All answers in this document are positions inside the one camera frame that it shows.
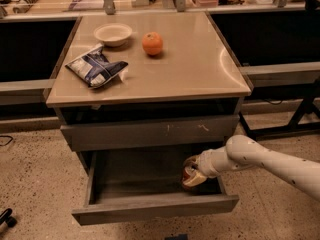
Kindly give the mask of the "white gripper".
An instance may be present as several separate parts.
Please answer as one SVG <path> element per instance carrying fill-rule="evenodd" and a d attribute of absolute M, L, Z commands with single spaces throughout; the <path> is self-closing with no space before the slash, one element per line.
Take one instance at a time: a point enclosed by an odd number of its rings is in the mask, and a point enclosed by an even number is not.
<path fill-rule="evenodd" d="M 215 178 L 219 172 L 214 167 L 214 157 L 216 152 L 213 149 L 205 150 L 199 155 L 188 157 L 184 162 L 184 167 L 197 168 L 194 186 L 198 186 L 205 182 L 207 178 Z"/>

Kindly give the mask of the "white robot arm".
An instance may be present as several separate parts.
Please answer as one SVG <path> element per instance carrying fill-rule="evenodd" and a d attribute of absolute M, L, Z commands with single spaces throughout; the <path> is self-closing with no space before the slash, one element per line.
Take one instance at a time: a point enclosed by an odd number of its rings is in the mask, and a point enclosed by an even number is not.
<path fill-rule="evenodd" d="M 265 169 L 315 200 L 320 200 L 320 164 L 270 150 L 244 135 L 229 138 L 218 149 L 208 149 L 183 163 L 182 185 L 193 188 L 223 172 L 253 166 Z"/>

